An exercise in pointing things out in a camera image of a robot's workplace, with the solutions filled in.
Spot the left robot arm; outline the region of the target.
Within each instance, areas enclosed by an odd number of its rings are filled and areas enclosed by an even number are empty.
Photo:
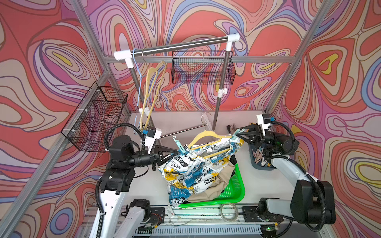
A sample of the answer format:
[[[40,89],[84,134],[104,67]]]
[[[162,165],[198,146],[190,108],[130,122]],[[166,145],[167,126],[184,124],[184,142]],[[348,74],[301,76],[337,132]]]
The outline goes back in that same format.
[[[133,129],[140,137],[137,144],[128,135],[121,135],[110,142],[111,134],[117,129]],[[92,238],[132,238],[139,226],[149,222],[152,217],[150,202],[147,199],[134,199],[127,206],[126,216],[120,226],[117,225],[124,199],[136,178],[137,167],[151,166],[153,170],[179,155],[178,150],[161,145],[150,144],[145,149],[148,135],[129,123],[120,123],[108,129],[103,143],[110,154],[106,170],[95,187],[95,199],[98,208],[90,237]]]

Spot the green clothespin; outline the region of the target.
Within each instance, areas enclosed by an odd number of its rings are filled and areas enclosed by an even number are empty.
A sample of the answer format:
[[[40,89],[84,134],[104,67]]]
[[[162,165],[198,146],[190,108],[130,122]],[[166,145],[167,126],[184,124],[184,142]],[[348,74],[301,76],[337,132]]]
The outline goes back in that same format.
[[[238,139],[238,135],[242,132],[244,132],[246,129],[243,128],[243,129],[236,129],[236,131],[232,134],[232,137],[231,137],[231,140],[236,140]]]
[[[185,148],[183,147],[183,145],[181,144],[181,142],[176,138],[176,136],[173,136],[172,137],[173,141],[175,142],[175,144],[177,145],[178,147],[178,151],[182,154],[182,155],[185,155],[187,153],[187,151],[185,150]]]

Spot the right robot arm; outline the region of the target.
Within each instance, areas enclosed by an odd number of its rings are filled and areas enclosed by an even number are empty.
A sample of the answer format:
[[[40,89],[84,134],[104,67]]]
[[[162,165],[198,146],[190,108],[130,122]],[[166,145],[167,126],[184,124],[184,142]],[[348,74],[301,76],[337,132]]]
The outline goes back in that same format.
[[[237,129],[235,135],[255,148],[263,148],[264,159],[278,169],[293,186],[290,200],[280,198],[261,198],[259,214],[274,214],[304,224],[313,232],[320,231],[324,225],[336,222],[334,189],[328,181],[320,180],[307,172],[291,158],[299,142],[292,130],[280,122],[271,122],[284,128],[287,134],[262,129],[251,124]]]

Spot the light blue wire hanger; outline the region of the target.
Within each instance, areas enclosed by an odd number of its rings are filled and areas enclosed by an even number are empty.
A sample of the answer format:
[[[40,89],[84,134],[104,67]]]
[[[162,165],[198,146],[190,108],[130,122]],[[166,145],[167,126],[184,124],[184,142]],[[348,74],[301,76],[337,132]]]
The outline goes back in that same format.
[[[138,65],[138,63],[136,61],[136,58],[135,58],[135,51],[136,50],[137,50],[137,48],[133,49],[133,61],[135,63],[137,72],[139,74],[139,79],[138,79],[139,85],[136,86],[136,89],[137,89],[137,92],[138,92],[138,99],[137,99],[137,114],[136,114],[136,117],[135,117],[135,120],[134,120],[134,125],[135,126],[137,126],[138,112],[139,112],[139,108],[140,108],[140,92],[141,92],[141,80],[142,80],[142,75],[141,75],[140,67],[139,67],[139,65]]]

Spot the yellow hanger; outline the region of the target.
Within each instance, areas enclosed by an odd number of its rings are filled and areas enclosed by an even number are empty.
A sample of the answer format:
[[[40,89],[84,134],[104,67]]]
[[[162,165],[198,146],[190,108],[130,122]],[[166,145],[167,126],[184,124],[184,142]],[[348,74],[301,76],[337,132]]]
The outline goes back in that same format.
[[[212,129],[212,122],[209,119],[211,116],[210,112],[203,113],[201,115],[201,122],[205,124],[205,130],[200,132],[195,138],[187,144],[189,150],[196,150],[202,148],[203,145],[214,145],[222,140],[228,140],[231,138],[230,135],[219,135]]]
[[[142,112],[140,117],[140,130],[143,131],[148,128],[149,120],[155,106],[156,99],[158,98],[159,90],[163,84],[164,73],[167,63],[163,60],[157,64],[156,67],[150,67],[147,70],[144,100],[142,105]]]

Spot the beige shorts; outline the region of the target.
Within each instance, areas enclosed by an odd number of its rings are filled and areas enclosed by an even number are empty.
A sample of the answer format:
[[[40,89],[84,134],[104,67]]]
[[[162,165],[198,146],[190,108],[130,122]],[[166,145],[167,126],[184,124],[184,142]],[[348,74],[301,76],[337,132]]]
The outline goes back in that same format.
[[[227,187],[229,180],[233,176],[234,172],[235,165],[229,162],[229,164],[216,176],[216,179],[211,182],[211,186],[209,186],[205,191],[201,193],[191,195],[186,199],[186,202],[206,202],[217,198]]]

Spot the printed white blue yellow shorts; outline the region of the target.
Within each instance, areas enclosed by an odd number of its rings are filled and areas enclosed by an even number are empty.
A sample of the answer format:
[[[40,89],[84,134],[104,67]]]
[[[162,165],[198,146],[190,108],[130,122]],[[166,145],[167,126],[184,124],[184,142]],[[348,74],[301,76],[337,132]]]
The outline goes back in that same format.
[[[240,150],[244,141],[222,140],[214,145],[203,145],[202,148],[189,150],[164,165],[159,166],[162,177],[167,182],[169,204],[178,207],[193,194],[205,191],[216,176],[231,162],[236,165],[235,153]]]

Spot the yellow hanger front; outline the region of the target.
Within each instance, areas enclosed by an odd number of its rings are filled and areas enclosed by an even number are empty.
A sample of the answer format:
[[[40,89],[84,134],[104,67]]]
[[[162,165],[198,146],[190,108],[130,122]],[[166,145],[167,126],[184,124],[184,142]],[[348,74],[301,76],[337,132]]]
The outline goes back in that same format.
[[[214,145],[222,140],[228,140],[231,138],[230,135],[219,135],[212,129],[212,122],[209,119],[211,116],[210,112],[203,113],[201,115],[201,122],[205,124],[205,130],[200,132],[195,138],[187,144],[189,150],[196,150],[202,148],[203,145]]]

